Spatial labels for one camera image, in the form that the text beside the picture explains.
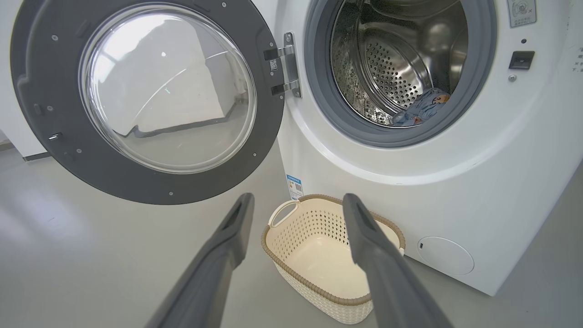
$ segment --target white washing machine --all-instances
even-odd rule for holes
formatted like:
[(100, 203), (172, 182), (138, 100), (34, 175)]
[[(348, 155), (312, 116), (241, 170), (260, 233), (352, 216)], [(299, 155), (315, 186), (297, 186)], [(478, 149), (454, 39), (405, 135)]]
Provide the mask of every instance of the white washing machine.
[(583, 158), (579, 0), (13, 8), (4, 75), (28, 125), (127, 200), (214, 197), (278, 136), (292, 198), (355, 193), (406, 255), (494, 295)]

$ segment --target brown braided rim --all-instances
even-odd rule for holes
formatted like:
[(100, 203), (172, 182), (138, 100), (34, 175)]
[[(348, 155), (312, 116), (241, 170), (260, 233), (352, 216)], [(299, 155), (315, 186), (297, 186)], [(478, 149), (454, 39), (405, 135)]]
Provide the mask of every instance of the brown braided rim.
[[(339, 205), (342, 205), (342, 201), (340, 199), (333, 198), (333, 197), (326, 196), (326, 195), (307, 195), (307, 196), (301, 197), (299, 199), (299, 201), (301, 203), (302, 201), (316, 199), (316, 198), (331, 201), (333, 203), (337, 203)], [(402, 249), (405, 249), (405, 236), (403, 236), (403, 232), (399, 229), (399, 227), (397, 227), (393, 222), (383, 218), (382, 216), (380, 216), (374, 212), (370, 212), (370, 214), (372, 214), (373, 218), (377, 222), (384, 224), (384, 225), (388, 226), (389, 228), (391, 228), (397, 234), (397, 237), (399, 238), (399, 247)], [(265, 230), (263, 231), (263, 235), (261, 236), (261, 246), (263, 247), (263, 250), (265, 251), (265, 253), (267, 253), (267, 255), (278, 266), (280, 266), (282, 269), (284, 269), (285, 272), (290, 274), (290, 276), (294, 277), (302, 285), (304, 285), (304, 286), (308, 287), (309, 289), (313, 290), (314, 292), (318, 293), (318, 295), (325, 297), (327, 300), (334, 302), (336, 304), (340, 304), (340, 305), (356, 306), (356, 305), (364, 304), (364, 303), (371, 300), (370, 293), (366, 294), (363, 297), (359, 297), (359, 298), (340, 298), (340, 297), (334, 296), (334, 295), (326, 292), (322, 288), (309, 282), (307, 279), (305, 279), (301, 275), (297, 274), (294, 270), (292, 270), (289, 266), (287, 266), (283, 261), (281, 261), (275, 254), (273, 254), (273, 252), (271, 250), (269, 250), (269, 248), (267, 247), (267, 242), (265, 241), (265, 239), (267, 238), (267, 233), (269, 232), (269, 230), (270, 230), (270, 227), (268, 225), (265, 228)]]

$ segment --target qr code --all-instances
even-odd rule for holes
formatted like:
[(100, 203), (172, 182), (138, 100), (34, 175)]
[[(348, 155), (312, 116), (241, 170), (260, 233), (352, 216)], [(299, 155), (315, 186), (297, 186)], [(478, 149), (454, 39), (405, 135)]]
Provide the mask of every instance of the qr code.
[(269, 61), (269, 67), (271, 68), (271, 71), (277, 71), (278, 70), (278, 61), (277, 60), (270, 60)]

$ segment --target washing machine door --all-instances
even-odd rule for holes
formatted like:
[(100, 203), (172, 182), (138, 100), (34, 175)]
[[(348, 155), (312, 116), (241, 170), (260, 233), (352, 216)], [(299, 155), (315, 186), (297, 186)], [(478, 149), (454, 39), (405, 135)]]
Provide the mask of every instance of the washing machine door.
[(274, 48), (251, 1), (25, 0), (10, 63), (62, 166), (117, 197), (183, 204), (231, 189), (271, 149)]

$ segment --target clothing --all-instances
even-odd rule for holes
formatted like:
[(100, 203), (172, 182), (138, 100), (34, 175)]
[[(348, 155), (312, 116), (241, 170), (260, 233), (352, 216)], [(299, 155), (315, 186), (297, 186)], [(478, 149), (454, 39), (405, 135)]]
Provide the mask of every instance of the clothing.
[(437, 114), (448, 100), (449, 93), (437, 88), (429, 89), (417, 98), (407, 110), (403, 110), (393, 116), (393, 126), (410, 127), (419, 125)]

